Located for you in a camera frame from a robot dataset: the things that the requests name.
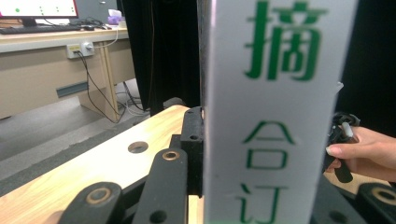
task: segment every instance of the wall socket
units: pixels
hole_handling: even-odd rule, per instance
[[[80,51],[83,56],[92,56],[95,54],[95,48],[92,42],[82,42],[79,44],[66,45],[66,54],[68,59],[78,58],[76,51]]]

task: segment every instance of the desk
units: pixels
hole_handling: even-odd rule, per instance
[[[97,111],[86,91],[63,97],[56,91],[87,81],[81,60],[67,59],[65,50],[67,44],[84,41],[98,47],[86,58],[89,72],[116,111],[93,85],[91,97],[108,117],[117,119],[114,85],[134,78],[134,64],[126,29],[118,31],[117,42],[107,45],[116,35],[116,30],[0,35],[0,119],[74,96]]]
[[[110,181],[122,188],[147,175],[155,154],[169,147],[172,134],[181,133],[187,107],[172,106],[143,121],[90,151],[74,158],[28,184],[0,198],[2,223],[50,223],[85,187]],[[148,143],[148,150],[132,154],[133,142]],[[202,200],[191,197],[190,207],[196,212]],[[190,223],[202,222],[196,213]]]

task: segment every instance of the white sign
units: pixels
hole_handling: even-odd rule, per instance
[[[212,0],[205,223],[308,223],[357,0]]]

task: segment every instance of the black metal frame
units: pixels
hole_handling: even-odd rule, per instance
[[[188,195],[202,196],[203,120],[201,107],[185,113],[182,134],[157,153],[150,172],[131,186],[100,182],[82,190],[59,223],[187,223]],[[396,223],[396,189],[363,184],[358,194],[318,184],[311,224]]]

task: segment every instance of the computer monitor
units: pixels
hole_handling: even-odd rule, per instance
[[[21,20],[37,26],[35,19],[77,19],[75,0],[0,0],[0,20]]]

